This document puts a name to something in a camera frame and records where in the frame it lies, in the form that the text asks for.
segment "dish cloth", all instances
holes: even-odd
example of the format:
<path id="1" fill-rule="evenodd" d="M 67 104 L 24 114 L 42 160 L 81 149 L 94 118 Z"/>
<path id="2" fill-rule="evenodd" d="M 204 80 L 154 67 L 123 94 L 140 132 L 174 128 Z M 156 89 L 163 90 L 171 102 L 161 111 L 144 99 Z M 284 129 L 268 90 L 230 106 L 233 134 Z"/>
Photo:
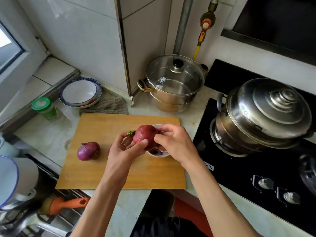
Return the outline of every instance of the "dish cloth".
<path id="1" fill-rule="evenodd" d="M 122 97 L 108 100 L 100 100 L 94 106 L 80 110 L 80 114 L 83 112 L 128 115 L 127 106 Z"/>

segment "wooden cutting board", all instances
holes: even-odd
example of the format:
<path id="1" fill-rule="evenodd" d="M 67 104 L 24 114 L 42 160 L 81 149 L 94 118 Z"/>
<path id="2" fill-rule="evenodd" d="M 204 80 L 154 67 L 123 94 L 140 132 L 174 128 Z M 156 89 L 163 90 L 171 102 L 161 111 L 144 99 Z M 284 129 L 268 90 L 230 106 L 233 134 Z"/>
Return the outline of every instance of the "wooden cutting board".
<path id="1" fill-rule="evenodd" d="M 67 152 L 56 189 L 95 189 L 104 173 L 108 149 L 118 133 L 143 124 L 176 124 L 179 118 L 83 113 Z M 97 160 L 80 161 L 77 150 L 83 142 L 96 141 L 101 154 Z M 124 189 L 185 189 L 184 169 L 171 156 L 157 158 L 145 153 L 132 164 Z"/>

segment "stacked bowls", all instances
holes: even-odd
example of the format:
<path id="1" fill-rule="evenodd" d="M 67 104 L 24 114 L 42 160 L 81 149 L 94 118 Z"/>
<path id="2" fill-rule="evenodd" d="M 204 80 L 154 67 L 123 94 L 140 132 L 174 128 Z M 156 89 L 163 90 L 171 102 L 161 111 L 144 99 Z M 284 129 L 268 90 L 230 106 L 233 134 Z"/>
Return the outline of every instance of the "stacked bowls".
<path id="1" fill-rule="evenodd" d="M 79 77 L 61 88 L 59 99 L 66 106 L 85 109 L 96 104 L 101 94 L 102 86 L 97 80 Z"/>

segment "brand logo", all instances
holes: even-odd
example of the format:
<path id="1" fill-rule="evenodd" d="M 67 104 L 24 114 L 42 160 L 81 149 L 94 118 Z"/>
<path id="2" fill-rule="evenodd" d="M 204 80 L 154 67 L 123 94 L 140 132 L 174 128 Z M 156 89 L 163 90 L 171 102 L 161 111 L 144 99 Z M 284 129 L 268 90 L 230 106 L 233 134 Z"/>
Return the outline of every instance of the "brand logo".
<path id="1" fill-rule="evenodd" d="M 159 82 L 160 83 L 165 83 L 166 80 L 167 80 L 167 78 L 163 76 L 163 77 L 160 77 Z"/>
<path id="2" fill-rule="evenodd" d="M 212 166 L 212 165 L 210 165 L 209 163 L 206 163 L 206 162 L 204 162 L 205 164 L 206 164 L 206 167 L 207 168 L 209 168 L 211 171 L 214 171 L 214 166 Z"/>

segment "stove control knob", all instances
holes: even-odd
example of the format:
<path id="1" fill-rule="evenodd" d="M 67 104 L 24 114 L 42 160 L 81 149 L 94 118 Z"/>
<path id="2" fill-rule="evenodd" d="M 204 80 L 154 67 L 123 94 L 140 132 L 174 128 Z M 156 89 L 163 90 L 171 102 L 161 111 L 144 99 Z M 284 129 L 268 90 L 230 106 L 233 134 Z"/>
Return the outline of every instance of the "stove control knob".
<path id="1" fill-rule="evenodd" d="M 261 188 L 265 190 L 273 190 L 273 180 L 269 178 L 264 178 L 258 181 Z"/>
<path id="2" fill-rule="evenodd" d="M 283 194 L 283 198 L 291 204 L 301 204 L 300 195 L 295 192 L 286 192 Z"/>

